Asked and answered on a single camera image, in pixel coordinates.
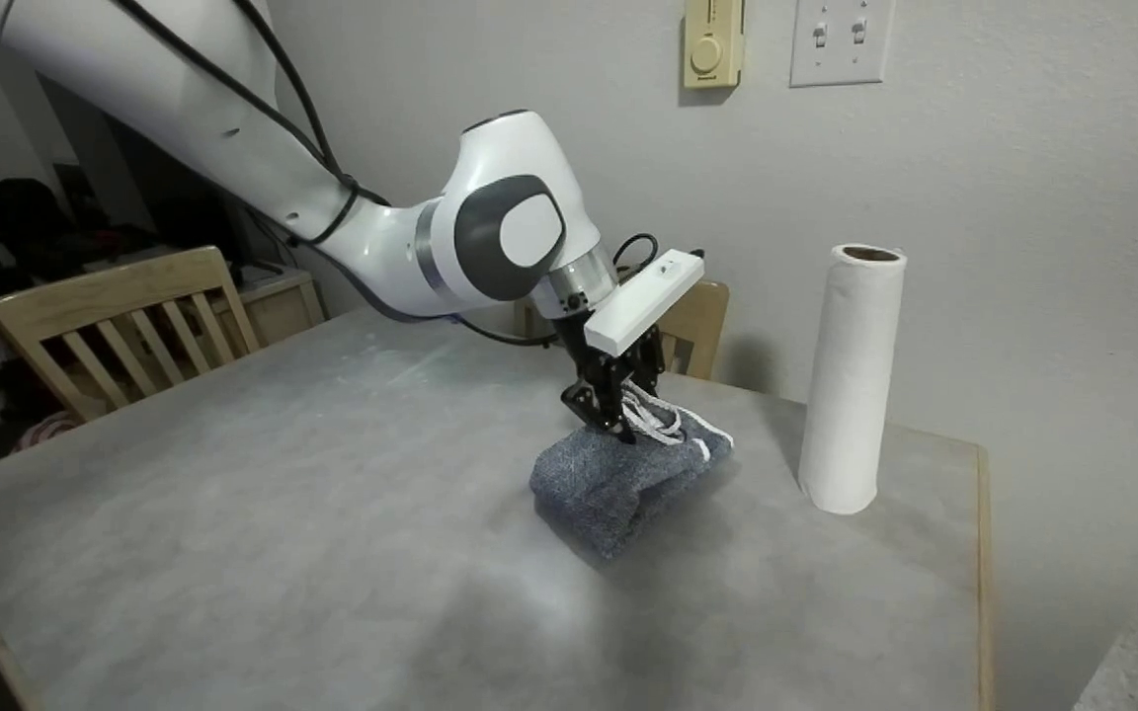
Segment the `light switch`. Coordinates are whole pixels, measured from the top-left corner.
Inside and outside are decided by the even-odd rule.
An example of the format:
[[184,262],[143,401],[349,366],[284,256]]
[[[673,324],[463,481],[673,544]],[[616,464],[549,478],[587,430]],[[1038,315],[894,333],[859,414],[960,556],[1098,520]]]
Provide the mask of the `light switch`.
[[795,86],[881,82],[894,0],[799,0]]
[[735,86],[741,75],[741,0],[685,4],[685,86]]

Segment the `cloth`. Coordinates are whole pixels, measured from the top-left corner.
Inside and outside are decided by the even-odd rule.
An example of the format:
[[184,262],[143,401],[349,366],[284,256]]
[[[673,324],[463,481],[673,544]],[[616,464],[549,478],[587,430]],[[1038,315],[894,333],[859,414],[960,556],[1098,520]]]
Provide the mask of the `cloth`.
[[33,424],[33,426],[18,434],[16,449],[38,448],[38,444],[49,444],[49,439],[58,439],[63,430],[74,430],[79,424],[83,424],[83,420],[74,420],[71,411],[55,411],[55,414]]
[[639,387],[629,387],[624,414],[636,444],[585,426],[543,449],[529,478],[539,514],[598,561],[616,561],[651,514],[735,449],[726,430]]

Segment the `chair backrest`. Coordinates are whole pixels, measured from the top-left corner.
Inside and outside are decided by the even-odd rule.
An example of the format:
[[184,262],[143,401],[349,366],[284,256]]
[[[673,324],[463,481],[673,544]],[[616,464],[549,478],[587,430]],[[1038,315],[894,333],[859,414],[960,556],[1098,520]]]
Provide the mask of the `chair backrest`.
[[215,247],[0,297],[0,333],[79,420],[257,348]]
[[710,378],[726,319],[726,285],[698,281],[669,315],[658,315],[662,366]]

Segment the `paper towel roll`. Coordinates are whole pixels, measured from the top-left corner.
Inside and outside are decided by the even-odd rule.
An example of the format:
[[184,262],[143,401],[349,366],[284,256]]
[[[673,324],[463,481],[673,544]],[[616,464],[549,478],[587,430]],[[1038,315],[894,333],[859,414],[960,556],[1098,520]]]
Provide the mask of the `paper towel roll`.
[[897,248],[834,247],[799,464],[826,514],[878,497],[906,265]]

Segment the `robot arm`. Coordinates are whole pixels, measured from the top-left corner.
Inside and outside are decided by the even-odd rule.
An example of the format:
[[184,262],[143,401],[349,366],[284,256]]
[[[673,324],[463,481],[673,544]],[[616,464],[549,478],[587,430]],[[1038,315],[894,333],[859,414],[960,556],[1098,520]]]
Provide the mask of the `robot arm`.
[[575,364],[566,403],[585,424],[629,434],[620,382],[657,387],[651,324],[698,262],[616,285],[539,114],[470,127],[440,198],[378,207],[275,114],[274,50],[234,0],[0,0],[0,42],[313,241],[388,312],[456,315],[533,297]]

